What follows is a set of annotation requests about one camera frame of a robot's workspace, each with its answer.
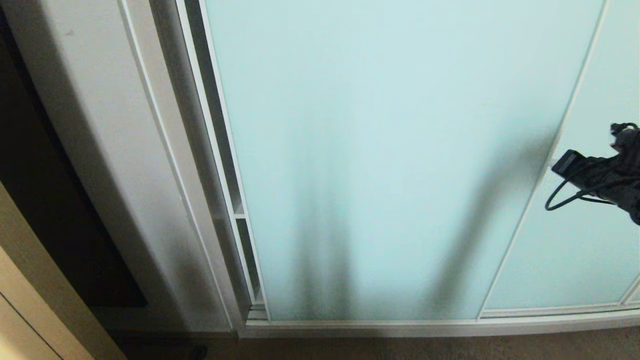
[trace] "white wall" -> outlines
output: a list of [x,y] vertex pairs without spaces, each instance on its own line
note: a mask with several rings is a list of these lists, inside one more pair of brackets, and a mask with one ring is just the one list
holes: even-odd
[[3,8],[69,158],[149,301],[143,309],[94,309],[96,316],[108,329],[229,331],[207,257],[219,250],[217,238],[193,220],[204,200],[190,207],[184,196],[118,3]]

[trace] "beige carpet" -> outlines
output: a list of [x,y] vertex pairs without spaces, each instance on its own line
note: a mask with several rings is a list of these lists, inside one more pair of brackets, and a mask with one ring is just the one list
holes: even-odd
[[[191,360],[179,341],[116,339],[130,360]],[[640,328],[482,338],[210,339],[214,359],[640,359]]]

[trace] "frosted glass door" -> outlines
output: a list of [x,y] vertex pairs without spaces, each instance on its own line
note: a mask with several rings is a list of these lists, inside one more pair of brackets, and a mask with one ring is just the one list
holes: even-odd
[[[609,157],[612,122],[638,122],[640,1],[612,0],[554,153]],[[575,201],[548,212],[561,179],[547,170],[488,309],[617,302],[640,268],[638,226],[616,206]],[[573,195],[567,186],[557,199]]]
[[207,1],[272,320],[475,318],[601,1]]

